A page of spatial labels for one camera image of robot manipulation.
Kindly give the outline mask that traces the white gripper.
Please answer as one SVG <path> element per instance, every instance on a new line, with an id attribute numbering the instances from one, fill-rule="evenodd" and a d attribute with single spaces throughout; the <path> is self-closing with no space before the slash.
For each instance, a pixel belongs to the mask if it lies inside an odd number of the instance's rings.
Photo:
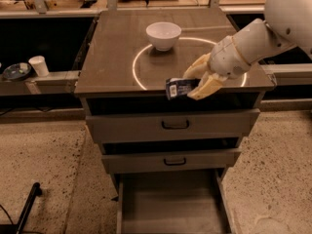
<path id="1" fill-rule="evenodd" d="M 201 79 L 198 86 L 189 92 L 189 98 L 199 100 L 220 90 L 228 79 L 236 79 L 251 69 L 233 36 L 226 36 L 218 42 L 210 54 L 196 59 L 184 72 L 183 79 Z"/>

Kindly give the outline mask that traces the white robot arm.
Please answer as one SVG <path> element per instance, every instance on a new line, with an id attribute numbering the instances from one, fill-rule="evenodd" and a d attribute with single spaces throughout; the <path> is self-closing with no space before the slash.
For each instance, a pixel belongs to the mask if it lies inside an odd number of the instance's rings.
<path id="1" fill-rule="evenodd" d="M 264 18 L 255 19 L 232 36 L 214 45 L 184 72 L 198 86 L 187 95 L 206 98 L 228 79 L 248 72 L 260 59 L 279 55 L 294 47 L 312 52 L 312 0 L 266 0 Z"/>

